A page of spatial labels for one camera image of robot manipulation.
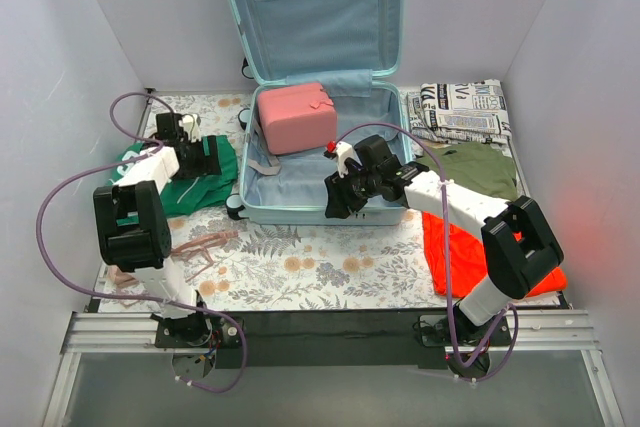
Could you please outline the newspaper print garment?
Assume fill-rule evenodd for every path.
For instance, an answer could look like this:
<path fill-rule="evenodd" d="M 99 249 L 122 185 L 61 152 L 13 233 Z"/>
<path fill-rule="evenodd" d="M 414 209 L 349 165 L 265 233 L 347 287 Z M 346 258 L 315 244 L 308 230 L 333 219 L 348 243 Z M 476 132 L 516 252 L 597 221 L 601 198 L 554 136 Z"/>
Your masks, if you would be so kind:
<path fill-rule="evenodd" d="M 512 136 L 501 82 L 424 83 L 407 94 L 410 131 L 432 142 L 506 145 Z"/>

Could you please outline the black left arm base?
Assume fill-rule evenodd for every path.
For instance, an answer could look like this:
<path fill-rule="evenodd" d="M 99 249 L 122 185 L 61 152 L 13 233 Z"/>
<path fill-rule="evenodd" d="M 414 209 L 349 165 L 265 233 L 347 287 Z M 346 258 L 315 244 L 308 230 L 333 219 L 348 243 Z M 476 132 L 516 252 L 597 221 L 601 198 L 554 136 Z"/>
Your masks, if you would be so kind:
<path fill-rule="evenodd" d="M 201 312 L 179 319 L 152 314 L 150 319 L 157 323 L 154 345 L 158 348 L 239 348 L 239 332 L 245 329 L 242 317 L 233 317 L 235 325 Z"/>

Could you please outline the green Guess t-shirt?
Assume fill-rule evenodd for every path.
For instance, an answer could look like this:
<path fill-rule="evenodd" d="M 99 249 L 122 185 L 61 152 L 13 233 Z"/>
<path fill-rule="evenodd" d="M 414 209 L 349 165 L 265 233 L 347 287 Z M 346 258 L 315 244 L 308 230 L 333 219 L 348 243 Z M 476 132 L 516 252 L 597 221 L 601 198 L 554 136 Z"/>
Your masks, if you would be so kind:
<path fill-rule="evenodd" d="M 189 216 L 199 210 L 219 206 L 231 194 L 238 178 L 236 152 L 226 136 L 216 136 L 221 175 L 206 175 L 194 179 L 172 180 L 160 192 L 167 218 Z"/>

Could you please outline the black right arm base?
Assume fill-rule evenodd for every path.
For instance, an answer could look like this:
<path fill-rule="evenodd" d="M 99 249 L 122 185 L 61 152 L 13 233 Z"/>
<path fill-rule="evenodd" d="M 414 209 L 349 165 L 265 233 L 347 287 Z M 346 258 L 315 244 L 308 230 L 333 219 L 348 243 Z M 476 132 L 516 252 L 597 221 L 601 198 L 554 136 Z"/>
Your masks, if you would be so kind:
<path fill-rule="evenodd" d="M 477 346 L 489 331 L 492 320 L 481 327 L 473 324 L 456 322 L 456 338 L 461 347 Z M 424 347 L 450 347 L 451 331 L 449 320 L 444 310 L 435 313 L 421 314 L 412 324 L 416 340 Z M 507 347 L 512 340 L 508 323 L 503 318 L 492 331 L 488 346 Z"/>

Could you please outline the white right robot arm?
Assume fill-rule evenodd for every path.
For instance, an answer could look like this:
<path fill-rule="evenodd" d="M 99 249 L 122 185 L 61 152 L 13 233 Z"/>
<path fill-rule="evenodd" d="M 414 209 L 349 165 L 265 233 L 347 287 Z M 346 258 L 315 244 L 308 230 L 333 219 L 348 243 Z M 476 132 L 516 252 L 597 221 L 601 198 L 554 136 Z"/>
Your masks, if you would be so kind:
<path fill-rule="evenodd" d="M 474 192 L 428 167 L 400 162 L 387 142 L 372 135 L 356 145 L 331 142 L 325 157 L 337 164 L 325 178 L 328 219 L 346 219 L 374 197 L 444 220 L 479 240 L 487 272 L 452 308 L 454 336 L 475 344 L 507 305 L 526 297 L 564 259 L 539 205 L 521 196 L 509 202 Z"/>

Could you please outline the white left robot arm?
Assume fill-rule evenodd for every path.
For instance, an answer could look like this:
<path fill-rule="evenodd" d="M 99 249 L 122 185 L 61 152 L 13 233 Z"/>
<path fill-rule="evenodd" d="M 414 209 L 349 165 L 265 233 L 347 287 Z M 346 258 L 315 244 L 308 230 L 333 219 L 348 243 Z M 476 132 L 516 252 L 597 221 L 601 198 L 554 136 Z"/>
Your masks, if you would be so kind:
<path fill-rule="evenodd" d="M 171 258 L 167 212 L 197 202 L 194 189 L 223 173 L 219 142 L 201 132 L 196 114 L 156 116 L 155 136 L 144 144 L 142 159 L 111 186 L 94 191 L 93 205 L 103 261 L 143 286 L 161 303 L 160 316 L 177 320 L 178 334 L 193 347 L 213 333 L 197 290 Z"/>

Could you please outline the pink toiletry case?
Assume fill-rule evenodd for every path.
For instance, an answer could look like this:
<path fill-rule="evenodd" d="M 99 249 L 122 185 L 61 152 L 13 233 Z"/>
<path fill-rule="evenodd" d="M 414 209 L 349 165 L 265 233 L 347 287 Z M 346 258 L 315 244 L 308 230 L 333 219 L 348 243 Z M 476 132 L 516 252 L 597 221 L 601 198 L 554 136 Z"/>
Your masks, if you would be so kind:
<path fill-rule="evenodd" d="M 257 107 L 274 155 L 323 147 L 336 138 L 334 102 L 319 82 L 265 90 L 257 96 Z"/>

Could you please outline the light blue suitcase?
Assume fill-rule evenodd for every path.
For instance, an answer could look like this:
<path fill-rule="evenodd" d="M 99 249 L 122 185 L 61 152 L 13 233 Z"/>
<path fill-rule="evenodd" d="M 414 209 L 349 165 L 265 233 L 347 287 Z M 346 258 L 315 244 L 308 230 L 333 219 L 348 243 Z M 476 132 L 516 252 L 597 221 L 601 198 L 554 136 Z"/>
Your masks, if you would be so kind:
<path fill-rule="evenodd" d="M 327 145 L 274 155 L 257 107 L 259 93 L 319 82 L 334 102 L 334 141 L 356 145 L 381 136 L 401 163 L 412 161 L 409 121 L 389 82 L 401 52 L 404 0 L 228 0 L 245 60 L 257 82 L 240 114 L 245 136 L 239 190 L 226 209 L 234 220 L 258 224 L 394 225 L 405 207 L 381 197 L 346 219 L 325 217 L 324 180 L 337 170 Z"/>

